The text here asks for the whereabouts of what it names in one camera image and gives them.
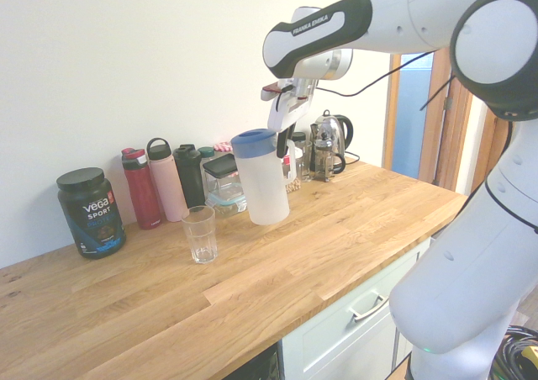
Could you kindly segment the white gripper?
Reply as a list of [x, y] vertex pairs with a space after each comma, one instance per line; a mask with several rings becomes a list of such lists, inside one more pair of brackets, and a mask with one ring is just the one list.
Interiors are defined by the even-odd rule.
[[277, 137], [277, 157], [283, 158], [287, 154], [287, 141], [292, 138], [295, 124], [308, 111], [313, 95], [300, 98], [292, 91], [279, 93], [272, 102], [267, 128], [280, 132]]

